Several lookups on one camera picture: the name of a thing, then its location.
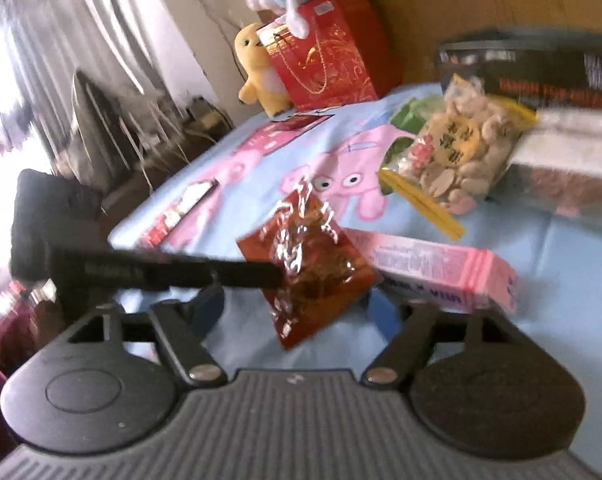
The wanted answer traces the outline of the red jelly snack bag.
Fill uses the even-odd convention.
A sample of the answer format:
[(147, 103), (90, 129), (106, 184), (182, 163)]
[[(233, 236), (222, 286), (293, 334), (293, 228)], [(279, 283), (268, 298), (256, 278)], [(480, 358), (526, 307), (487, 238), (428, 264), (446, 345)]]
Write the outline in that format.
[(237, 240), (248, 261), (269, 261), (283, 284), (264, 289), (285, 350), (314, 336), (380, 282), (379, 273), (338, 226), (336, 211), (303, 179), (271, 216)]

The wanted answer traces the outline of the pink wafer box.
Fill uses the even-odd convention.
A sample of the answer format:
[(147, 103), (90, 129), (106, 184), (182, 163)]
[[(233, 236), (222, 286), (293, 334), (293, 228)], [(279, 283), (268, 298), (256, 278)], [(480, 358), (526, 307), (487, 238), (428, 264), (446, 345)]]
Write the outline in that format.
[(457, 312), (517, 311), (519, 276), (491, 250), (356, 229), (345, 234), (394, 292)]

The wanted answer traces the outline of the green snack packet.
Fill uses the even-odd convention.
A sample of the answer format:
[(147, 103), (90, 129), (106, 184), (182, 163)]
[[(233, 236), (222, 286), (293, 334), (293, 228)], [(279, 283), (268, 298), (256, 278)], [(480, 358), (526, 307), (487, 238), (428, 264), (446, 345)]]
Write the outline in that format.
[(443, 113), (445, 109), (442, 96), (431, 94), (421, 99), (412, 98), (394, 113), (390, 124), (397, 129), (417, 134), (432, 115)]
[[(387, 149), (386, 154), (383, 155), (379, 168), (389, 168), (395, 162), (397, 157), (412, 146), (414, 140), (415, 138), (413, 136), (398, 136)], [(379, 186), (383, 196), (388, 196), (393, 193), (392, 188), (386, 185), (385, 182), (379, 181)]]

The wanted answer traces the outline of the yellow peanut snack bag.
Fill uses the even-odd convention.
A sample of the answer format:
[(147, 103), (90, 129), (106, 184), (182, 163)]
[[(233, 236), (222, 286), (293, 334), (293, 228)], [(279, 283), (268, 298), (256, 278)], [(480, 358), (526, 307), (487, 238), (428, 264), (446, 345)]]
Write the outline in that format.
[(379, 181), (450, 240), (460, 240), (459, 218), (487, 198), (535, 123), (531, 108), (455, 74), (412, 144), (381, 166)]

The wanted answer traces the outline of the clear cake package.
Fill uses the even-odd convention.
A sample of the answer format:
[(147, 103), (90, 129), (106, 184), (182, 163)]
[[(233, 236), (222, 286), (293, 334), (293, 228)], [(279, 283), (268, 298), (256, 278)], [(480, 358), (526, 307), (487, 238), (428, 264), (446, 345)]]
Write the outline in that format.
[(602, 110), (539, 110), (491, 197), (602, 226)]

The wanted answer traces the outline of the smartphone in clear case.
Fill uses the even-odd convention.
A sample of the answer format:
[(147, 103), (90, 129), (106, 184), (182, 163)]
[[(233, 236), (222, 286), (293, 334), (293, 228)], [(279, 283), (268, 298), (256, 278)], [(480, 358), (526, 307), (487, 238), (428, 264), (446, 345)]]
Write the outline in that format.
[(190, 183), (182, 195), (167, 207), (166, 211), (159, 214), (135, 247), (152, 249), (161, 246), (192, 212), (208, 200), (218, 186), (219, 181), (216, 179)]

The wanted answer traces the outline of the grey curtain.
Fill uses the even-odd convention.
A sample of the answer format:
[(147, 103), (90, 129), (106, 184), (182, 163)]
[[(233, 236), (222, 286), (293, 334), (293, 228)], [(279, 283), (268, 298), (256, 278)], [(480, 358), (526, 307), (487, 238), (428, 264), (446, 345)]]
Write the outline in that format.
[(0, 0), (16, 83), (48, 157), (104, 194), (179, 135), (120, 0)]

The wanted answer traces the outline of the yellow plush duck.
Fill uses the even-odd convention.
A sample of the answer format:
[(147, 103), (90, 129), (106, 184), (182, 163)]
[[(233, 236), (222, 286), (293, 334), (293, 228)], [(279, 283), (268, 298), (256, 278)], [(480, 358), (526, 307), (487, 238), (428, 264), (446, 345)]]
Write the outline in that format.
[(258, 36), (261, 27), (259, 23), (250, 24), (240, 29), (234, 40), (235, 54), (246, 73), (238, 99), (247, 105), (259, 103), (273, 118), (290, 110), (292, 102)]

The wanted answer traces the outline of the red gift bag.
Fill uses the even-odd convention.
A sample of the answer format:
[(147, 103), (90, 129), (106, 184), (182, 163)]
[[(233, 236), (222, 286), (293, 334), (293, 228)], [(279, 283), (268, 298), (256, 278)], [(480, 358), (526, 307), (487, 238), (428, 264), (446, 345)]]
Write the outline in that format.
[(309, 36), (282, 21), (258, 30), (296, 110), (376, 101), (401, 84), (385, 28), (371, 0), (312, 0), (300, 8)]

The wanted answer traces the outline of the black cardboard box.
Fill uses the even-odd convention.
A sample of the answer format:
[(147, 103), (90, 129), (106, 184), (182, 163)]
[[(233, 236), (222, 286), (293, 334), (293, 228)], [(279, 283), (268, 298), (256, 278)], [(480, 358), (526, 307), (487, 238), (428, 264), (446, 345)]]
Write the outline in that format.
[(509, 26), (467, 32), (438, 46), (435, 67), (443, 87), (457, 75), (534, 110), (602, 110), (602, 32)]

